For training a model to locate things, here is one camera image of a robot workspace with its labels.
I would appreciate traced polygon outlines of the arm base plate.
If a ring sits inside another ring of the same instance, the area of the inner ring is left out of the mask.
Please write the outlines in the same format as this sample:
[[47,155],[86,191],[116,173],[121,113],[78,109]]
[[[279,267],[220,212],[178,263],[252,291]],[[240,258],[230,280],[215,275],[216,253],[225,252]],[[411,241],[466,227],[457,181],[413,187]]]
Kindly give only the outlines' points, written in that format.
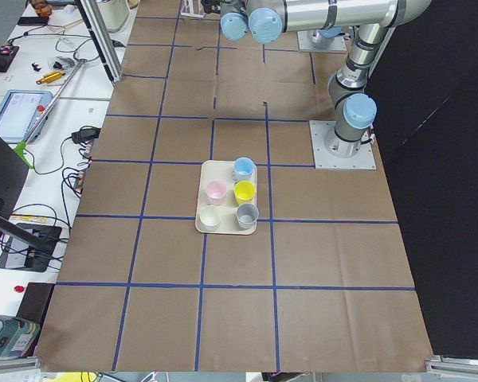
[[314,166],[317,170],[377,169],[372,145],[365,132],[357,142],[345,142],[335,134],[335,121],[309,122]]
[[307,53],[345,53],[347,47],[344,36],[341,28],[299,31],[299,50]]

